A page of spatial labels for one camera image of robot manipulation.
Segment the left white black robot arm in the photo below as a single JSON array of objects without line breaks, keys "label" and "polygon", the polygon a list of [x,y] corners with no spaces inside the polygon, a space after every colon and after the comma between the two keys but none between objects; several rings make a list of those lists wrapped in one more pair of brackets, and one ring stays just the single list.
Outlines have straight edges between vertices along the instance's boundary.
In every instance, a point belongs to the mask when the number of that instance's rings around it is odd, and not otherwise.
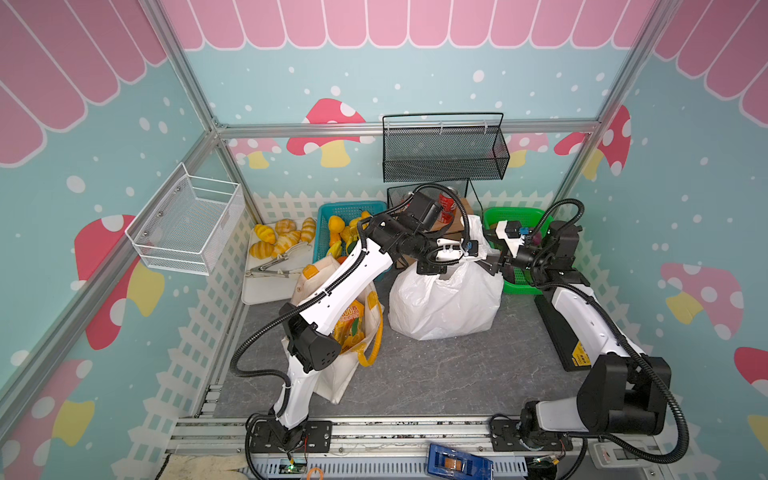
[{"label": "left white black robot arm", "polygon": [[[438,201],[427,196],[436,190],[454,201],[462,218],[460,241],[445,240],[433,226],[442,212]],[[248,337],[235,351],[230,372],[241,378],[274,376],[282,380],[281,394],[267,414],[256,414],[246,423],[247,436],[267,431],[285,450],[303,438],[309,418],[310,400],[320,371],[341,352],[332,332],[342,313],[381,273],[408,256],[427,274],[446,272],[465,256],[476,255],[478,243],[470,236],[469,215],[460,197],[437,183],[416,186],[398,205],[359,220],[358,242],[348,259],[309,297],[293,306],[286,304],[279,316]],[[265,333],[281,326],[288,340],[287,371],[244,370],[238,363],[243,354]]]}]

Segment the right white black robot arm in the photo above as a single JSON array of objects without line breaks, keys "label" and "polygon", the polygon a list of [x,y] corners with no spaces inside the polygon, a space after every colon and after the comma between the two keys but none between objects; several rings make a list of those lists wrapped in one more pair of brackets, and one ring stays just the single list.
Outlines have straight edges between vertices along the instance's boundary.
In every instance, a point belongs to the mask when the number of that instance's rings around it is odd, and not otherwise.
[{"label": "right white black robot arm", "polygon": [[690,431],[670,390],[670,366],[623,333],[574,266],[585,211],[580,200],[566,198],[532,227],[500,220],[483,232],[500,249],[493,266],[507,279],[521,271],[540,291],[546,311],[568,324],[590,361],[575,396],[525,404],[518,437],[529,449],[557,435],[610,441],[641,460],[676,463],[688,452]]}]

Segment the orange yellow snack bag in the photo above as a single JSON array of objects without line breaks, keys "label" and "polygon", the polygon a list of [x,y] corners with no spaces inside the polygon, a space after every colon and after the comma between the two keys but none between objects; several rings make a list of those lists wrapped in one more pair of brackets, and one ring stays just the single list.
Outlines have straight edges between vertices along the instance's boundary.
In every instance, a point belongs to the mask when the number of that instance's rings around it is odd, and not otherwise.
[{"label": "orange yellow snack bag", "polygon": [[337,321],[333,338],[341,346],[341,353],[346,353],[365,338],[365,306],[354,300]]}]

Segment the cream canvas tote bag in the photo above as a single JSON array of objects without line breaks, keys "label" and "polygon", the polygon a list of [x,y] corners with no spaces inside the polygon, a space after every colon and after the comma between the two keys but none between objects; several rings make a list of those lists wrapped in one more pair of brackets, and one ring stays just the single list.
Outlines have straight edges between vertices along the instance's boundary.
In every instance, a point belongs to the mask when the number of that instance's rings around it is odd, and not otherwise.
[{"label": "cream canvas tote bag", "polygon": [[[319,290],[313,280],[319,276],[314,264],[307,265],[300,273],[290,303],[299,306],[313,293]],[[338,404],[358,366],[370,367],[376,362],[383,334],[382,318],[383,305],[373,283],[369,283],[355,300],[365,306],[365,338],[362,342],[347,351],[340,353],[334,362],[317,376],[314,393]]]}]

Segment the white plastic grocery bag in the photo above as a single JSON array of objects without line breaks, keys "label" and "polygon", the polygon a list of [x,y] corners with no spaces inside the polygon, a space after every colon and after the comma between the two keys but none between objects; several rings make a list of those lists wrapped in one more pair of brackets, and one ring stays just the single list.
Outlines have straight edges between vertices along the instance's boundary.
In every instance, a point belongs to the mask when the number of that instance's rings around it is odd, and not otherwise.
[{"label": "white plastic grocery bag", "polygon": [[482,235],[479,216],[469,217],[479,255],[466,257],[439,275],[420,275],[415,265],[400,273],[390,290],[391,328],[415,340],[437,340],[487,331],[501,304],[504,279],[480,262],[496,251]]}]

